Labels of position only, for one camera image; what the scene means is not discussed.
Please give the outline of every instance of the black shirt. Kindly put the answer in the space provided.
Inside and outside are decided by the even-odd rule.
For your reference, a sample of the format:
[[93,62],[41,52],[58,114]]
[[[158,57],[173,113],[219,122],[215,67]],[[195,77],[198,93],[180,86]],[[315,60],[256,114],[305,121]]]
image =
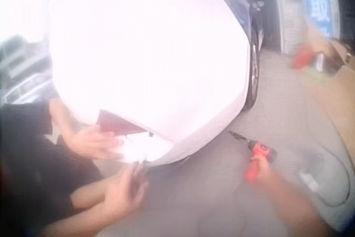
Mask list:
[[71,152],[63,139],[53,144],[48,103],[1,109],[1,228],[26,236],[73,214],[70,194],[101,178],[89,159]]

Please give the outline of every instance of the cardboard box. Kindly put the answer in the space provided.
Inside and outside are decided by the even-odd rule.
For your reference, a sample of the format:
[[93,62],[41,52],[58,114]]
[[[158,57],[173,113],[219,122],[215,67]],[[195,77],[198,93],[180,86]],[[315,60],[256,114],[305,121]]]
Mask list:
[[306,88],[325,110],[338,130],[355,165],[355,57],[334,77],[317,83],[308,80]]

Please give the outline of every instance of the person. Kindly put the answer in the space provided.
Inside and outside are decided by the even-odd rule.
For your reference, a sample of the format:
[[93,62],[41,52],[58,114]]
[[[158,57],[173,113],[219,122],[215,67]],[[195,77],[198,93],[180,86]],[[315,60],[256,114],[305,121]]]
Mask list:
[[[44,136],[52,133],[52,119],[62,134],[56,144]],[[128,167],[102,179],[92,161],[120,157],[111,150],[122,144],[113,135],[97,125],[75,131],[59,99],[4,105],[1,229],[17,236],[90,236],[136,209],[146,188],[140,171]]]
[[274,171],[265,157],[255,156],[252,160],[258,161],[257,183],[265,191],[277,216],[292,236],[337,235],[337,232],[320,217],[312,202]]

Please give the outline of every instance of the drill handle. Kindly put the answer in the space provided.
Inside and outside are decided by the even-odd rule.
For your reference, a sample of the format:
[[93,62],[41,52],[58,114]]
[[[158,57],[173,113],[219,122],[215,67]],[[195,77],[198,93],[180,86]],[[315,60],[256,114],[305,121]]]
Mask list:
[[259,171],[259,162],[257,160],[251,161],[245,172],[245,180],[248,183],[254,183],[258,171]]

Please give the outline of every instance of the white car cover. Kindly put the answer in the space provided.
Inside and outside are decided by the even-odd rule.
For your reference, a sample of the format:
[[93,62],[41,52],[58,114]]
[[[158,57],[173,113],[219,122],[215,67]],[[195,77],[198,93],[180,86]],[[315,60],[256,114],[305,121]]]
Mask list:
[[50,0],[50,25],[64,103],[83,123],[104,109],[154,133],[153,164],[196,152],[244,105],[250,45],[224,0]]

